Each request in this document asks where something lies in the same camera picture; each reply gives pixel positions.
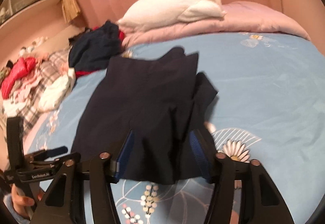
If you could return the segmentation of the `person's left hand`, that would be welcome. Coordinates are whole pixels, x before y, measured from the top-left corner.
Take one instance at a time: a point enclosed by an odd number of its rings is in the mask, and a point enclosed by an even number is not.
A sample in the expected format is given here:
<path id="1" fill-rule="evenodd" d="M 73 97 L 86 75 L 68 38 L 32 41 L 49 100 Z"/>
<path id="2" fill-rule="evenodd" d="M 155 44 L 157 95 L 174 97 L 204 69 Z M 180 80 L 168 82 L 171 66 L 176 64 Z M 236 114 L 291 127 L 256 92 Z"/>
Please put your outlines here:
<path id="1" fill-rule="evenodd" d="M 12 185 L 11 195 L 13 209 L 21 217 L 30 220 L 27 208 L 32 207 L 35 204 L 35 200 L 30 197 L 19 195 L 17 190 L 17 187 L 15 185 Z"/>

